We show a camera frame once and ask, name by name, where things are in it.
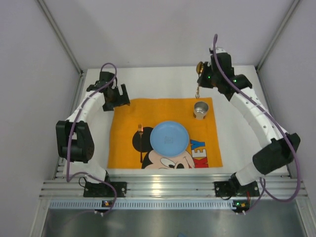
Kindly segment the copper spoon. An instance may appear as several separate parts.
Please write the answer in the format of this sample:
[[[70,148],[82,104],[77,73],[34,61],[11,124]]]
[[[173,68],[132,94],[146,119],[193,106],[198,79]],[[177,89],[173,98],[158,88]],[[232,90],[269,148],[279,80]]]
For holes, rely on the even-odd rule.
[[[203,68],[204,68],[204,65],[203,65],[203,62],[200,61],[198,62],[197,66],[196,66],[196,73],[198,75],[198,79],[200,78],[202,72],[203,72]],[[197,81],[197,90],[196,90],[196,94],[195,94],[195,98],[196,99],[199,99],[200,98],[200,94],[199,94],[199,82]]]

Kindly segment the copper fork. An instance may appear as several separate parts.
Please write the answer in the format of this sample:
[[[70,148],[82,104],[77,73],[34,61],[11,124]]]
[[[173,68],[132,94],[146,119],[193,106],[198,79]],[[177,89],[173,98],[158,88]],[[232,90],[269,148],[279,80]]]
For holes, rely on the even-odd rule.
[[[142,163],[143,162],[143,155],[142,155],[142,135],[143,135],[143,126],[142,124],[138,124],[138,133],[139,133],[139,136],[140,136],[140,162]]]

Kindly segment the small metal cup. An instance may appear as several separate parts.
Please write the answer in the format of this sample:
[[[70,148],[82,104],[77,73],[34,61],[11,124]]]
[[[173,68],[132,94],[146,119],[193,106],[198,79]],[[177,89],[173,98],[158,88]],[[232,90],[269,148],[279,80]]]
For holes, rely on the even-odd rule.
[[[203,101],[198,101],[194,104],[194,117],[198,120],[203,120],[209,110],[209,105]]]

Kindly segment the orange Mickey Mouse cloth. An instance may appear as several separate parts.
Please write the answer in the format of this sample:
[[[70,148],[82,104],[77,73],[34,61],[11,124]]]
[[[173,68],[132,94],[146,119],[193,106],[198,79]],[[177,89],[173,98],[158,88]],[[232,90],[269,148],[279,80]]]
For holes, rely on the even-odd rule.
[[[213,103],[203,98],[209,110],[203,120],[194,117],[194,98],[133,99],[129,106],[115,109],[110,132],[108,168],[111,169],[194,169],[223,166]],[[182,124],[189,134],[186,150],[173,158],[156,153],[150,144],[153,128],[164,121]],[[138,124],[143,126],[140,162]]]

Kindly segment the blue plastic plate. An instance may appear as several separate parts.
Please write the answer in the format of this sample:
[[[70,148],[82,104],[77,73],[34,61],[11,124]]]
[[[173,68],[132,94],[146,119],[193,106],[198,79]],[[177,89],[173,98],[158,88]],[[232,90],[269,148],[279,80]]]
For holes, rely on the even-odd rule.
[[[150,134],[150,144],[159,155],[171,158],[182,154],[189,144],[186,128],[175,121],[164,121],[156,125]]]

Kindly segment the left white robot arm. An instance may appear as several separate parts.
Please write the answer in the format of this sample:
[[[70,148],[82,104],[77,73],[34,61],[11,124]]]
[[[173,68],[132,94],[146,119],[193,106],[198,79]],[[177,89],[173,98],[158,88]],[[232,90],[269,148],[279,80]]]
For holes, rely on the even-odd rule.
[[[66,160],[66,180],[79,175],[86,176],[92,183],[106,181],[107,171],[93,161],[95,144],[89,124],[98,111],[110,112],[114,108],[130,105],[125,84],[118,89],[116,73],[101,71],[99,79],[91,84],[82,102],[66,119],[56,124],[57,151]]]

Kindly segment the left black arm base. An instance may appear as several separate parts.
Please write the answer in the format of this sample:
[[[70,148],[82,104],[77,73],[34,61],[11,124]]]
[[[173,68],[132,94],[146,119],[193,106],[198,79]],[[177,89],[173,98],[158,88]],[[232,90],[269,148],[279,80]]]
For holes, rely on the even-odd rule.
[[[123,198],[126,195],[126,182],[112,182],[109,176],[106,176],[105,181],[109,181],[117,193],[118,198]],[[88,182],[85,177],[79,178],[79,185],[84,188],[83,196],[85,198],[114,198],[115,193],[111,187],[103,183]]]

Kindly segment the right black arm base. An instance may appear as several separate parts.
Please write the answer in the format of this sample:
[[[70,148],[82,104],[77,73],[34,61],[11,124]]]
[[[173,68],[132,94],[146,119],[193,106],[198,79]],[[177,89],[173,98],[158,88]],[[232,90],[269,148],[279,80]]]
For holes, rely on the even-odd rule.
[[[233,197],[258,197],[260,195],[258,184],[253,181],[247,185],[241,185],[233,174],[227,181],[214,182],[215,196],[222,199]]]

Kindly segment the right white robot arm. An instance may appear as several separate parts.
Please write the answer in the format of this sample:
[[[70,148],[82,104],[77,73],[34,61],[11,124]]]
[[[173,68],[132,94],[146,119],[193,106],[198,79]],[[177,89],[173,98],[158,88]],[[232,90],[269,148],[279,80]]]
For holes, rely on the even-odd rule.
[[[232,58],[222,48],[210,49],[210,61],[199,62],[197,83],[203,88],[216,88],[241,113],[255,133],[261,150],[250,164],[231,176],[240,186],[248,185],[293,162],[300,144],[298,134],[289,134],[273,120],[256,95],[250,80],[235,74]]]

